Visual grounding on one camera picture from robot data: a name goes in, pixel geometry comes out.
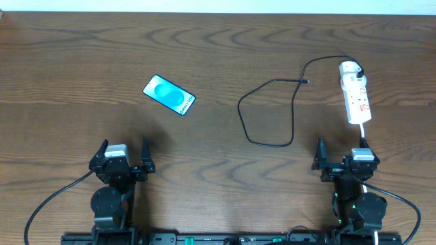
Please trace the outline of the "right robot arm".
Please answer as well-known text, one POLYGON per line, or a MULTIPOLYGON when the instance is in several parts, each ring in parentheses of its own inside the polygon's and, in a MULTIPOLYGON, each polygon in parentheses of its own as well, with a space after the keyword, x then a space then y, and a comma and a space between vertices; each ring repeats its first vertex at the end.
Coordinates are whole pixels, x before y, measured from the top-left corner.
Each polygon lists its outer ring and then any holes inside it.
POLYGON ((387 201, 363 190, 363 182, 373 176, 380 160, 365 139, 353 148, 340 163, 328 162, 325 142, 317 140, 317 150, 311 169, 320 170, 322 182, 334 183, 333 212, 339 226, 331 231, 333 244, 377 244, 375 235, 382 228, 387 201))

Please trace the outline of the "blue Galaxy smartphone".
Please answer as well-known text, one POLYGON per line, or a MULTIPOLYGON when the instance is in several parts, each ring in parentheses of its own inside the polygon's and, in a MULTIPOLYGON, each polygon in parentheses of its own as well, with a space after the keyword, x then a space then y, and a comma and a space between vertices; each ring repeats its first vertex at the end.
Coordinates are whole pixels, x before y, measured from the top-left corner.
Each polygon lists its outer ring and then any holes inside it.
POLYGON ((173 112, 184 116, 196 101, 196 96, 164 77, 155 74, 142 92, 173 112))

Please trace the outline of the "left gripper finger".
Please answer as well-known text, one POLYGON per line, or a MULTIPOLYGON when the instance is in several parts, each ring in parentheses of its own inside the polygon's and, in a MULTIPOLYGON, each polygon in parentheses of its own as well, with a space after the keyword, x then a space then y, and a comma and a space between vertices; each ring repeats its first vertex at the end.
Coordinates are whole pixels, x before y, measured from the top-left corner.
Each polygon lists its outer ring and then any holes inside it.
POLYGON ((146 137, 142 138, 141 161, 145 167, 152 167, 153 166, 153 160, 152 160, 151 154, 149 152, 149 147, 148 147, 148 142, 147 142, 146 137))
POLYGON ((107 147, 108 147, 108 140, 105 139, 101 144, 101 146, 99 147, 99 150, 95 153, 94 158, 95 159, 104 158, 107 147))

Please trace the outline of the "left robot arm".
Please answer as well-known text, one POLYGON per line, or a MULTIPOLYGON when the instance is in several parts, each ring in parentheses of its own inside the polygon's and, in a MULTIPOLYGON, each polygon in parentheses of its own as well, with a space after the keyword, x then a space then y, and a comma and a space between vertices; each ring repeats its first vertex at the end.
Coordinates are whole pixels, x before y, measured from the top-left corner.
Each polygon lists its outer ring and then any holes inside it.
POLYGON ((133 226, 137 182, 155 172, 147 139, 142 138, 140 166, 131 167, 125 144, 110 145, 104 140, 89 162, 89 169, 106 185, 91 198, 94 212, 93 244, 146 244, 147 237, 133 226))

